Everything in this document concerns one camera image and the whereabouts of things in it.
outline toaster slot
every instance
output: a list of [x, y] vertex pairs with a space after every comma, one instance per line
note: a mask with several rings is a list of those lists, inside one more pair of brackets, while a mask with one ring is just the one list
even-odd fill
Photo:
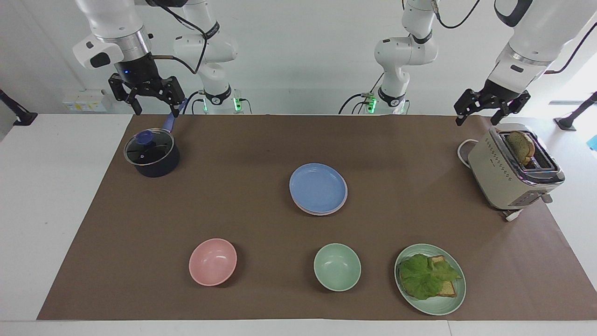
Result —
[[[518, 163], [520, 168], [525, 172], [556, 171], [557, 167], [556, 167], [555, 162], [553, 162], [551, 157], [547, 154], [547, 151], [545, 150], [545, 148], [543, 148], [543, 146], [541, 146], [541, 144], [537, 140], [537, 136], [535, 136], [535, 134], [528, 132], [528, 131], [520, 131], [520, 132], [528, 135], [529, 138], [531, 138], [531, 140], [533, 141], [533, 144], [535, 145], [535, 154], [531, 158], [531, 162], [529, 162], [528, 165], [523, 166], [520, 162], [518, 162], [518, 160], [515, 159], [515, 161]], [[514, 150], [510, 146], [510, 143], [508, 141], [506, 141], [506, 137], [510, 133], [511, 132], [501, 132], [500, 138], [501, 138], [502, 142], [505, 144], [506, 148], [508, 148], [508, 151], [510, 152], [511, 157], [515, 158]]]

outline stacked plates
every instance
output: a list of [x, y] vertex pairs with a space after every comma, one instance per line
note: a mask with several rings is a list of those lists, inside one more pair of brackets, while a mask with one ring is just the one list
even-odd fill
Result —
[[332, 167], [307, 163], [290, 176], [290, 194], [302, 211], [314, 216], [325, 216], [344, 205], [348, 186]]

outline toast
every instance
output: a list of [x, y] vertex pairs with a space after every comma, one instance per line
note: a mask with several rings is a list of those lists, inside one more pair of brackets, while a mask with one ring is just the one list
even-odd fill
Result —
[[[445, 261], [445, 260], [446, 259], [444, 258], [443, 255], [436, 255], [436, 256], [431, 257], [431, 261], [433, 263]], [[456, 290], [454, 289], [454, 284], [452, 283], [452, 281], [444, 281], [442, 283], [441, 291], [439, 291], [439, 293], [436, 296], [437, 297], [446, 297], [446, 298], [455, 298]]]
[[521, 165], [526, 166], [535, 155], [535, 143], [525, 133], [514, 131], [506, 136], [514, 156]]

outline bowl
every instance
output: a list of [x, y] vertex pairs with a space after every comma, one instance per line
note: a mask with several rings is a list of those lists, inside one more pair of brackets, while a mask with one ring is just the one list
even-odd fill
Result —
[[189, 260], [189, 273], [203, 286], [217, 286], [228, 280], [236, 268], [236, 250], [225, 239], [213, 238], [199, 244]]
[[355, 251], [346, 245], [325, 245], [315, 255], [315, 277], [323, 287], [343, 292], [353, 288], [361, 278], [361, 261]]

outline blue pot handle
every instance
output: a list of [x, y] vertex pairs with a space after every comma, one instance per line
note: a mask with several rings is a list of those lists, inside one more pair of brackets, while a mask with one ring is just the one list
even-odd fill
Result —
[[168, 114], [168, 117], [166, 118], [166, 121], [164, 122], [164, 125], [162, 126], [162, 128], [165, 129], [166, 131], [168, 131], [169, 133], [172, 133], [173, 127], [174, 127], [174, 114], [170, 113], [170, 114]]

